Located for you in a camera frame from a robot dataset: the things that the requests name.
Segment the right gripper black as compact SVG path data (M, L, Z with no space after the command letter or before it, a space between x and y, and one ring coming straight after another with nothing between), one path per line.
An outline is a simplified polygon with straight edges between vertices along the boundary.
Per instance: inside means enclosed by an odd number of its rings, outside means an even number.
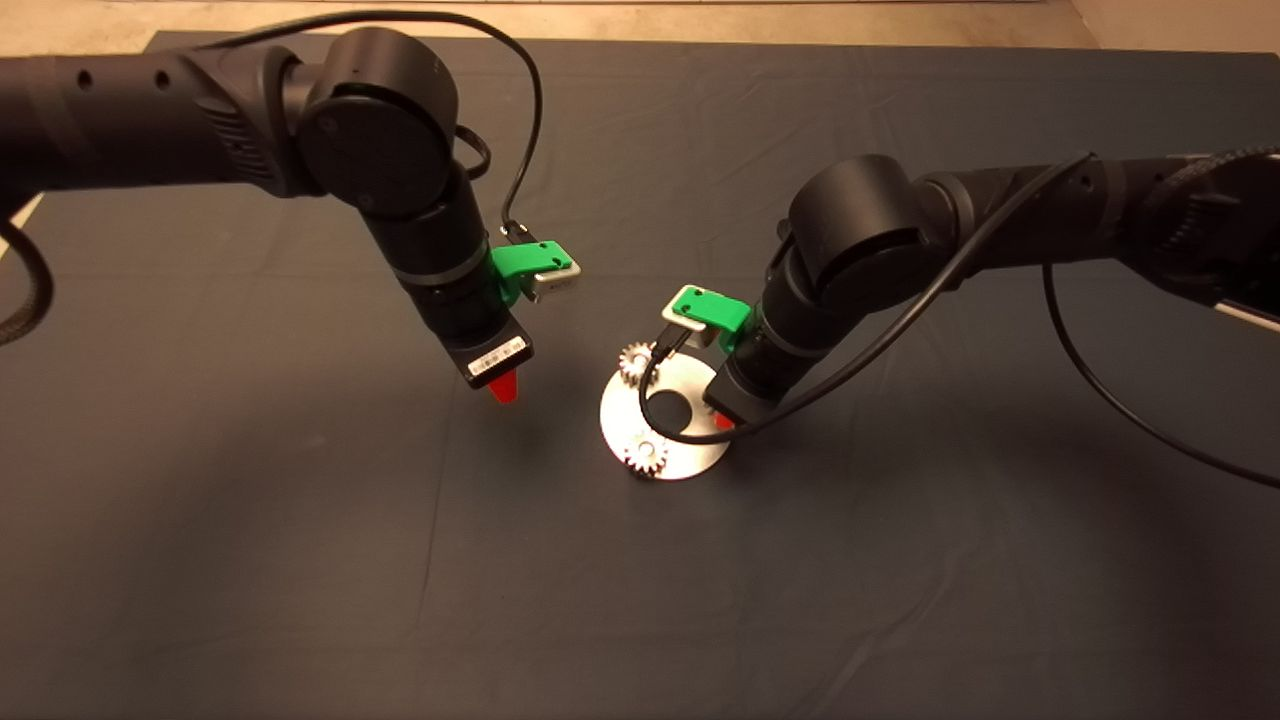
M714 411L717 432L730 432L764 421L772 416L791 391L791 384L776 378L753 379L735 360L726 360L703 391L703 400Z

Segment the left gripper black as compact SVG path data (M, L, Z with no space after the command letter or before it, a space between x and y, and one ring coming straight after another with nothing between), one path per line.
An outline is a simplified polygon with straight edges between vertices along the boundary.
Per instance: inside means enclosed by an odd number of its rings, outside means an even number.
M518 400L516 368L532 359L534 346L494 275L417 284L415 307L468 387L486 386L500 405Z

